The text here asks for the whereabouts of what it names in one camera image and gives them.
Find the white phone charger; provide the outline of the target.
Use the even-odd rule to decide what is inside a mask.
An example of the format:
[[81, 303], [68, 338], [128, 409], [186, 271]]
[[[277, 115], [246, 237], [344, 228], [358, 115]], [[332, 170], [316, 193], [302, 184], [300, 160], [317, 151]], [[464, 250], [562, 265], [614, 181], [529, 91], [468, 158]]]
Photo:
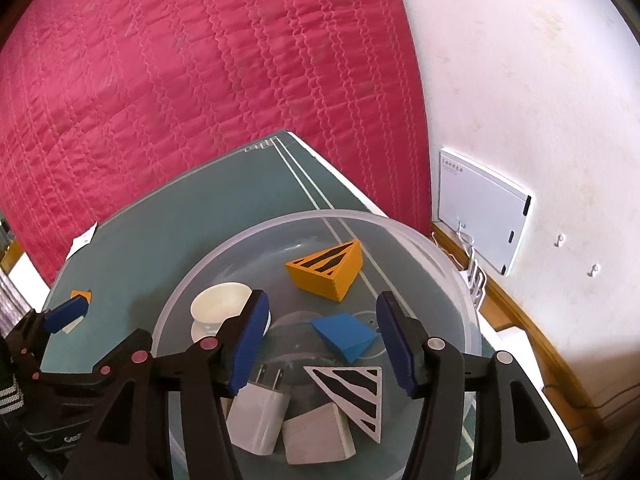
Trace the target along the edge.
[[227, 417], [231, 443], [257, 456], [273, 453], [291, 400], [288, 392], [280, 388], [282, 368], [271, 385], [260, 382], [265, 369], [265, 365], [259, 367], [256, 380], [238, 392]]

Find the beige wooden wedge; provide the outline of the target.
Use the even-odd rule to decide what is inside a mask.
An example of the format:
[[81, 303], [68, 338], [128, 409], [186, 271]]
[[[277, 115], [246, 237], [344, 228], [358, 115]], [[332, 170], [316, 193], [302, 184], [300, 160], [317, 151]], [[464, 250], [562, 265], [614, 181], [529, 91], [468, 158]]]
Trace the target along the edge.
[[281, 434], [289, 465], [344, 462], [357, 453], [348, 419], [333, 402], [286, 420]]

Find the white zebra striped wedge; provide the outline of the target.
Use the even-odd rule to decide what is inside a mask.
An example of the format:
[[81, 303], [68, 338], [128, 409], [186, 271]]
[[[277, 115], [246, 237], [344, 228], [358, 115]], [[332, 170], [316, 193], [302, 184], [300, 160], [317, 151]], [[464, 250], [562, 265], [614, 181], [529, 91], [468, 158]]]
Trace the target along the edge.
[[381, 443], [382, 367], [306, 365], [303, 370], [358, 428], [375, 443]]

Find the blue block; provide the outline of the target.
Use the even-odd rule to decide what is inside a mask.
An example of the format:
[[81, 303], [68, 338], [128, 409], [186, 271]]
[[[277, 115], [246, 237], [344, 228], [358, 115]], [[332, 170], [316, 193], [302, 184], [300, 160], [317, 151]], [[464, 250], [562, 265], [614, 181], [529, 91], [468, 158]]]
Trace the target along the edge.
[[348, 364], [360, 359], [378, 338], [375, 330], [348, 313], [317, 318], [310, 325], [326, 346]]

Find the orange striped wedge front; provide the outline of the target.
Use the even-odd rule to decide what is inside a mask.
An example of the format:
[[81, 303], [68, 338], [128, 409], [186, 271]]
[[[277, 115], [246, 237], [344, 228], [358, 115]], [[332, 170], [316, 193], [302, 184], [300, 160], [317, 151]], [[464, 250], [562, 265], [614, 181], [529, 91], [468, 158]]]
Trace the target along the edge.
[[363, 265], [359, 240], [320, 250], [285, 263], [293, 284], [305, 292], [341, 302]]

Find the brown wooden block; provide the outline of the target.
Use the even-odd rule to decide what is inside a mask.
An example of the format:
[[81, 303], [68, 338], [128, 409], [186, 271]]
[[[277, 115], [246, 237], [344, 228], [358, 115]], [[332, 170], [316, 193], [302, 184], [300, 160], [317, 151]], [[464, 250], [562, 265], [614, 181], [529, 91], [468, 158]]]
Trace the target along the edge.
[[84, 320], [83, 316], [75, 318], [72, 322], [68, 323], [62, 328], [62, 332], [69, 334], [75, 327], [77, 327]]

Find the grey wooden wedge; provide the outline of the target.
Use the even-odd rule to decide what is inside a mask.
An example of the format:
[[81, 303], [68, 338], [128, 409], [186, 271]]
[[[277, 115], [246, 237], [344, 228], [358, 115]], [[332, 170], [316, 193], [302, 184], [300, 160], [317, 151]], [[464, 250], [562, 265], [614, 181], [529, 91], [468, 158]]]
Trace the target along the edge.
[[221, 405], [222, 414], [224, 414], [224, 417], [228, 417], [232, 402], [233, 402], [232, 399], [224, 398], [223, 396], [220, 398], [220, 405]]

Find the white paper sheet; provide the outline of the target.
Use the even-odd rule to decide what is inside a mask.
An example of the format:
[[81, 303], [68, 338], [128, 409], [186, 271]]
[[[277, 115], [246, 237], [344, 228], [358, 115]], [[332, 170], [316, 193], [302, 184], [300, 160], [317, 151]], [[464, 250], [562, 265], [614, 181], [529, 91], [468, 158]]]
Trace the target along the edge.
[[96, 232], [97, 228], [98, 228], [98, 224], [94, 222], [93, 225], [90, 226], [90, 228], [87, 231], [76, 236], [73, 239], [72, 244], [70, 245], [70, 250], [68, 251], [65, 257], [65, 260], [72, 258], [73, 255], [76, 254], [76, 252], [79, 252], [82, 248], [89, 245], [93, 240], [94, 233]]

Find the clear plastic bowl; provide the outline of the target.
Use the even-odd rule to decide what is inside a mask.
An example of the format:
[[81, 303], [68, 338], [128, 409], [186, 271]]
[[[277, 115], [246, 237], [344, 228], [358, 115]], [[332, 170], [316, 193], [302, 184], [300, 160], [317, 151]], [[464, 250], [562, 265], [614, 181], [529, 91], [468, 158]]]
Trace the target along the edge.
[[[361, 272], [341, 302], [304, 292], [285, 265], [359, 240]], [[482, 352], [482, 336], [468, 290], [456, 267], [425, 236], [403, 224], [367, 212], [325, 209], [288, 214], [250, 228], [221, 244], [186, 274], [167, 300], [153, 332], [154, 356], [180, 353], [192, 344], [190, 305], [209, 286], [239, 282], [263, 290], [271, 322], [252, 370], [270, 384], [277, 372], [291, 396], [288, 416], [318, 408], [328, 398], [308, 376], [306, 366], [343, 366], [314, 330], [316, 318], [348, 313], [376, 328], [375, 303], [389, 290], [405, 314], [417, 318], [432, 336], [459, 351]], [[422, 404], [398, 387], [384, 342], [377, 339], [358, 365], [382, 368], [382, 440], [374, 442], [352, 426], [354, 457], [344, 462], [290, 466], [284, 448], [259, 457], [242, 450], [235, 457], [247, 479], [399, 479], [416, 434]]]

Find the white router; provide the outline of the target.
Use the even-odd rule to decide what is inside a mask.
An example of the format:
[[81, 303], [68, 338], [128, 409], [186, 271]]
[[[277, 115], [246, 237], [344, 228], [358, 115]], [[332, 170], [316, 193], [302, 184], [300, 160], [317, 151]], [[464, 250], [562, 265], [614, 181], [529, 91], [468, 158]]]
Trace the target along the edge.
[[477, 260], [475, 247], [468, 240], [462, 240], [462, 248], [469, 261], [461, 276], [468, 286], [475, 310], [479, 311], [486, 298], [487, 275]]

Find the red quilted blanket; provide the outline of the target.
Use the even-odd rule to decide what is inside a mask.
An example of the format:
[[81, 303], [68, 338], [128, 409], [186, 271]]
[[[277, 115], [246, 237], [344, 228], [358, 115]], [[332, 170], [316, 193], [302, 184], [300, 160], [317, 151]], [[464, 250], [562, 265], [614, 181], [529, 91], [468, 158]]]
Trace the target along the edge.
[[1, 50], [1, 209], [52, 283], [90, 226], [281, 129], [430, 229], [402, 0], [32, 0]]

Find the white wall panel box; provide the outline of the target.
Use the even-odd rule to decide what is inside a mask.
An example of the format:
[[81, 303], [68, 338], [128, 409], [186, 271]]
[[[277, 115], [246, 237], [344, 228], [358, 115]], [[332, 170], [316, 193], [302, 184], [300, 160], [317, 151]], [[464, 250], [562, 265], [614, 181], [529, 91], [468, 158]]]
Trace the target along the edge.
[[520, 249], [533, 196], [526, 188], [451, 148], [439, 151], [438, 218], [469, 235], [499, 274], [509, 274]]

